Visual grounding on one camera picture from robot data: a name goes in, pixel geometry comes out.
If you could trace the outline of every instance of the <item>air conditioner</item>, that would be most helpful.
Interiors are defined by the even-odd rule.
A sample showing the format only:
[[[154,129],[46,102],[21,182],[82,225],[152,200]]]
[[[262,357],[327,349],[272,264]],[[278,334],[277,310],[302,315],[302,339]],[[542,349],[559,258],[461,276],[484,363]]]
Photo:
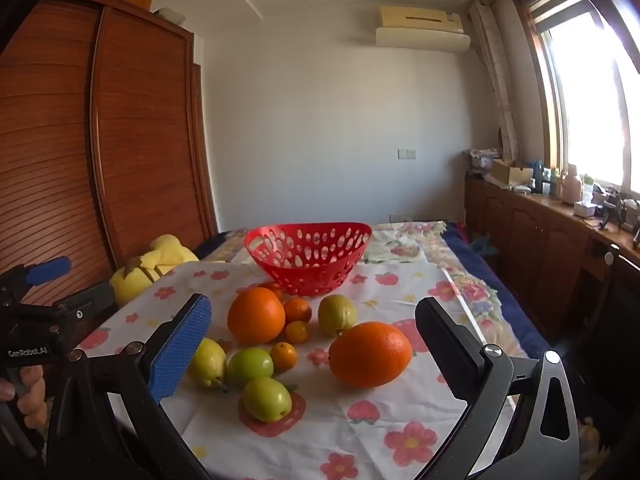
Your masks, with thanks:
[[[443,10],[381,6],[376,46],[398,46],[458,54],[469,48],[460,16]]]

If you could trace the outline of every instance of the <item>red plastic basket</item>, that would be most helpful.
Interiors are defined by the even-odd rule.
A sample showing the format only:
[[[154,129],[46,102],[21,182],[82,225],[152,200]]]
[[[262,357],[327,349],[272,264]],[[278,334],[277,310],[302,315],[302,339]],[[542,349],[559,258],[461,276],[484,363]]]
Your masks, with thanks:
[[[289,294],[318,296],[342,285],[370,236],[371,227],[354,222],[281,224],[254,229],[244,245]]]

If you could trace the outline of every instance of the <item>finger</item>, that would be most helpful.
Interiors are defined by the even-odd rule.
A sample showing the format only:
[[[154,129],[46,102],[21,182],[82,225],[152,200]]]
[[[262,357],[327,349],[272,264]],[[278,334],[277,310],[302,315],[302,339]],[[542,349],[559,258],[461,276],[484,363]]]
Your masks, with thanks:
[[[15,397],[14,386],[4,379],[0,379],[0,400],[8,402]]]
[[[18,399],[18,409],[23,415],[37,412],[44,403],[44,380],[35,383],[29,393]]]
[[[24,425],[32,430],[37,430],[47,423],[47,405],[43,402],[39,409],[31,415],[24,417]]]
[[[20,368],[20,379],[25,386],[33,386],[42,378],[42,366]]]

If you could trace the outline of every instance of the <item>white curtain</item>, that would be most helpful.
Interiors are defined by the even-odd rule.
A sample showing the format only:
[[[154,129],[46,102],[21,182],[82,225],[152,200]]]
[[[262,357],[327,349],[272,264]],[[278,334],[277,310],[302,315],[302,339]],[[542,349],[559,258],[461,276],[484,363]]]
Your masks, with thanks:
[[[518,140],[516,126],[513,123],[509,98],[511,90],[509,67],[498,25],[495,22],[491,7],[478,0],[471,4],[469,13],[480,43],[482,57],[489,69],[491,83],[494,85],[494,95],[498,107],[502,135],[502,158],[520,160],[520,141]]]

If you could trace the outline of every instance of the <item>window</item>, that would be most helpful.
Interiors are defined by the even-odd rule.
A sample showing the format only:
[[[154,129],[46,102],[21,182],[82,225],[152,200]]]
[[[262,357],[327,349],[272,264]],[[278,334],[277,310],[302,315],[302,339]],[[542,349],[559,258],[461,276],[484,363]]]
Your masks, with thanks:
[[[640,193],[640,75],[620,40],[588,0],[514,3],[536,65],[545,165]]]

